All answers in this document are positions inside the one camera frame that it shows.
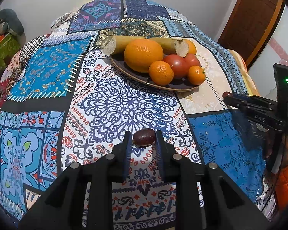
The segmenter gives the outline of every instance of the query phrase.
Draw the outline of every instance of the tomato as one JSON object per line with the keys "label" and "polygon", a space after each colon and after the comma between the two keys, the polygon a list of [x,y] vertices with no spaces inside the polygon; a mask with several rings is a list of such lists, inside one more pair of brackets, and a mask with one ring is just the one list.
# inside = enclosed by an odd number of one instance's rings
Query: tomato
{"label": "tomato", "polygon": [[196,58],[196,56],[192,53],[188,53],[185,57],[185,62],[187,63],[187,65],[190,67],[192,66],[199,66],[200,67],[200,61],[198,60],[198,58]]}
{"label": "tomato", "polygon": [[184,58],[177,54],[170,54],[163,58],[163,61],[168,63],[174,72],[174,79],[182,79],[188,75],[189,66]]}

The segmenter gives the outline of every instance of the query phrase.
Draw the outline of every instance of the tangerine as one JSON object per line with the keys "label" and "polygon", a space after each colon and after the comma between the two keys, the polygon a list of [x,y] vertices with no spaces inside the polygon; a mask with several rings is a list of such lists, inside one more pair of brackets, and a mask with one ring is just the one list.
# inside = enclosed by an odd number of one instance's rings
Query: tangerine
{"label": "tangerine", "polygon": [[174,78],[174,72],[170,65],[164,61],[155,61],[149,67],[149,76],[152,81],[161,86],[169,84]]}
{"label": "tangerine", "polygon": [[148,73],[153,62],[163,59],[163,49],[155,41],[137,39],[126,46],[124,58],[126,64],[134,71]]}
{"label": "tangerine", "polygon": [[193,85],[200,85],[206,79],[205,71],[199,66],[192,66],[189,68],[188,80]]}
{"label": "tangerine", "polygon": [[190,40],[186,40],[188,45],[189,45],[189,51],[188,53],[192,53],[192,54],[196,54],[197,50],[196,50],[196,47],[194,45],[194,43]]}

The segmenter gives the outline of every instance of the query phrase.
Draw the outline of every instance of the patterned tablecloth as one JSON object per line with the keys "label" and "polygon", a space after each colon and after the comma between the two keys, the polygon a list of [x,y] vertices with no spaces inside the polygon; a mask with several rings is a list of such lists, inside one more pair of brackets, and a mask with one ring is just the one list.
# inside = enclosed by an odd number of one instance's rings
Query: patterned tablecloth
{"label": "patterned tablecloth", "polygon": [[[95,0],[52,29],[22,48],[0,112],[0,204],[16,223],[70,163],[95,162],[126,130],[142,128],[162,130],[193,162],[216,162],[251,200],[262,193],[263,132],[221,96],[250,85],[230,52],[185,16],[148,0]],[[110,35],[189,39],[206,81],[189,93],[140,84],[100,50]],[[194,192],[201,195],[200,184]],[[154,146],[134,147],[127,180],[112,184],[114,229],[169,228],[175,200],[175,184],[160,179]]]}

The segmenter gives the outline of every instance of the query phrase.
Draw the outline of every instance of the metal bolt head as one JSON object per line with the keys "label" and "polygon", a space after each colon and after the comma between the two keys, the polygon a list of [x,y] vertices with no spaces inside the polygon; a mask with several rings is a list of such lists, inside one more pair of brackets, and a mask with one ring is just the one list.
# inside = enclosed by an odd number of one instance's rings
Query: metal bolt head
{"label": "metal bolt head", "polygon": [[109,154],[106,154],[106,158],[107,158],[108,160],[112,160],[113,158],[115,158],[115,156],[114,156],[114,154],[109,153]]}
{"label": "metal bolt head", "polygon": [[218,167],[218,165],[216,163],[208,163],[208,167],[215,170]]}
{"label": "metal bolt head", "polygon": [[71,167],[72,169],[76,169],[76,168],[78,168],[80,165],[81,165],[81,164],[78,163],[78,162],[72,162],[72,163],[70,164],[70,167]]}
{"label": "metal bolt head", "polygon": [[181,158],[182,158],[182,156],[180,155],[180,154],[174,154],[173,155],[173,158],[175,159],[175,160],[180,160]]}

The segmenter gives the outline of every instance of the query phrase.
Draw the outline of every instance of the plate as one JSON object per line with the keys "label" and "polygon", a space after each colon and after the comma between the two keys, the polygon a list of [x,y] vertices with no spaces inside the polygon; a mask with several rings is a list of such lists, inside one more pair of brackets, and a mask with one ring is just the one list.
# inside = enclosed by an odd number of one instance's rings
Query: plate
{"label": "plate", "polygon": [[111,61],[120,71],[122,71],[124,74],[126,74],[130,78],[138,82],[141,82],[143,84],[152,86],[152,87],[156,87],[156,88],[167,90],[167,91],[174,91],[174,92],[188,92],[188,91],[192,91],[198,88],[198,86],[192,85],[186,78],[173,79],[172,82],[166,86],[156,85],[151,80],[148,73],[139,73],[139,72],[132,70],[124,61],[123,54],[111,55]]}

